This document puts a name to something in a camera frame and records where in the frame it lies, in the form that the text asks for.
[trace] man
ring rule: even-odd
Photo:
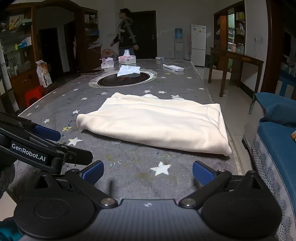
[[[131,11],[127,8],[120,9],[119,18],[122,21],[118,27],[118,34],[113,42],[110,44],[112,47],[119,42],[119,56],[124,55],[125,50],[129,50],[130,55],[135,55],[134,50],[139,49],[139,45],[136,41],[136,36],[133,34],[133,20],[131,17]]]

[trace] blue gripper pad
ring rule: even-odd
[[[208,184],[217,176],[217,172],[215,170],[200,161],[195,161],[193,163],[192,174],[194,178],[202,185]]]
[[[61,139],[61,133],[59,133],[58,131],[40,125],[36,125],[35,127],[33,127],[32,132],[52,141],[59,141]]]
[[[95,161],[81,170],[79,174],[82,179],[94,185],[104,174],[104,163],[101,161]]]

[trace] doorway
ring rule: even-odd
[[[137,59],[157,57],[156,11],[133,12],[134,35],[140,49]]]
[[[66,51],[69,62],[70,73],[77,73],[77,58],[74,56],[74,39],[76,36],[75,21],[64,24]]]
[[[39,30],[42,60],[47,63],[52,81],[63,75],[57,28]]]

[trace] wooden table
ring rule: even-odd
[[[208,79],[209,84],[211,83],[213,64],[214,64],[215,56],[219,56],[219,57],[224,58],[223,76],[222,76],[222,83],[221,83],[220,94],[219,94],[220,97],[223,96],[223,91],[224,91],[225,82],[226,82],[226,74],[227,74],[227,70],[228,70],[228,60],[229,59],[233,59],[233,61],[237,60],[237,61],[239,61],[241,63],[240,64],[239,78],[237,80],[237,87],[240,87],[243,63],[246,62],[246,63],[258,66],[257,80],[256,80],[254,93],[258,92],[259,83],[260,83],[260,79],[261,79],[261,73],[262,73],[262,66],[263,66],[264,61],[253,58],[253,57],[250,57],[250,56],[247,56],[247,55],[231,52],[231,51],[228,51],[228,50],[223,50],[223,49],[218,49],[218,48],[211,48],[210,72],[209,72],[209,79]]]

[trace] white refrigerator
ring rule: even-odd
[[[206,27],[191,25],[190,60],[196,66],[205,66]]]

